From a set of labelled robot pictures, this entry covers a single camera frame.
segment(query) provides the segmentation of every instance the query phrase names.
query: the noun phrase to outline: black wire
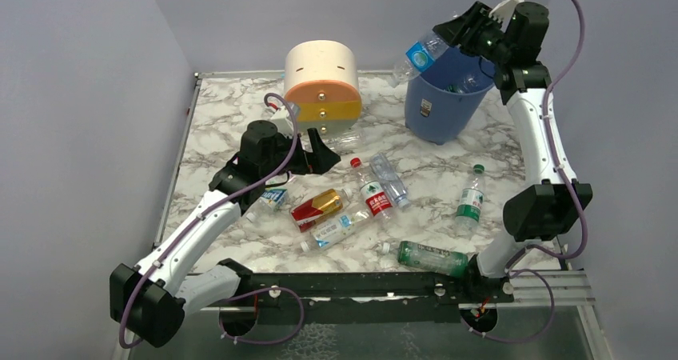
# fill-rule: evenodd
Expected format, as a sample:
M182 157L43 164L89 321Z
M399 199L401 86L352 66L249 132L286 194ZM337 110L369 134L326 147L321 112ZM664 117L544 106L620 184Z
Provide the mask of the black wire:
M483 70L483 58L480 58L480 57L478 58L478 68L481 69L481 73L482 73L482 74L484 74L484 75L487 76L488 78L494 79L492 76L486 74L485 71Z
M287 171L287 179L286 179L285 181L283 181L283 182L277 182L277 183L275 183L275 184L269 184L268 186L266 186L266 188L275 188L275 187L277 187L277 186L283 186L283 185L285 185L285 184L287 184L287 183L289 182L289 178L290 178L291 176L292 176L292 175L289 174L289 171Z

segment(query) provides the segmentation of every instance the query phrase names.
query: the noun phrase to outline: trash bin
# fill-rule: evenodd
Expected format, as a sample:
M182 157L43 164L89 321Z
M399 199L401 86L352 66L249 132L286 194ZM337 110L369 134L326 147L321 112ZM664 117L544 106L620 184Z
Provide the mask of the trash bin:
M491 62L483 60L482 68L486 74L494 75ZM469 78L468 93L446 90L449 87L456 89ZM481 72L478 58L450 48L424 73L409 82L405 97L405 126L417 137L441 146L464 129L492 86L493 80Z

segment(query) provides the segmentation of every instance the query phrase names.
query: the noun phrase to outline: bolt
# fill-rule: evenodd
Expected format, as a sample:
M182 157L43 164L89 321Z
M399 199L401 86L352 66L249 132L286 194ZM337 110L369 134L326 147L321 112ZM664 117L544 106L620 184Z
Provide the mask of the bolt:
M513 294L513 286L510 282L505 282L501 287L501 290L503 290L505 294Z
M280 296L280 290L270 290L269 296L272 298L277 298L278 296Z
M443 297L445 296L445 288L443 288L443 285L440 283L436 284L436 289L433 290L433 293L436 294L438 297Z

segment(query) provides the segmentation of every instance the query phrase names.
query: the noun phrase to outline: white marble pattern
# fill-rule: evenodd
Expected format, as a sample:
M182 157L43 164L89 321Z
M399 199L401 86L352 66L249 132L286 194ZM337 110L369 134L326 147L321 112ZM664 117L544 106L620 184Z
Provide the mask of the white marble pattern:
M202 82L189 138L181 162L167 227L167 238L196 206L212 176L237 151L247 124L264 117L263 96L282 92L282 79L213 78ZM281 212L253 225L241 218L226 230L193 268L203 272L224 258L233 258L259 272L356 272L408 270L395 258L372 248L386 239L407 239L446 250L479 252L501 231L504 202L523 186L524 168L514 126L491 90L456 141L436 146L405 128L405 86L393 89L380 75L360 77L363 112L356 126L367 136L366 146L346 154L322 176L296 176L286 186L290 200ZM382 230L374 223L319 254L303 254L296 243L299 231L289 208L329 188L349 187L357 199L357 184L349 160L365 161L385 152L408 187L413 203L397 212L397 223ZM473 164L486 169L487 190L481 227L471 238L454 230L453 214ZM517 268L556 269L558 263L533 251Z

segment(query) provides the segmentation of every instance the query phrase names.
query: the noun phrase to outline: gray wall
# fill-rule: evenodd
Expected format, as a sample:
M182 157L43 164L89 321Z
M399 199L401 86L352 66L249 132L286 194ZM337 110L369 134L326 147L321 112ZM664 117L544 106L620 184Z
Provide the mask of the gray wall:
M678 42L676 0L580 0L584 53L556 88L568 157L593 185L586 268L619 359L676 358L678 350ZM568 0L552 0L544 60L572 55ZM572 246L579 230L569 234Z
M358 68L389 68L426 30L476 0L156 1L191 66L214 72L281 70L292 47L318 39L346 44Z
M154 0L0 0L0 358L108 358L192 70Z

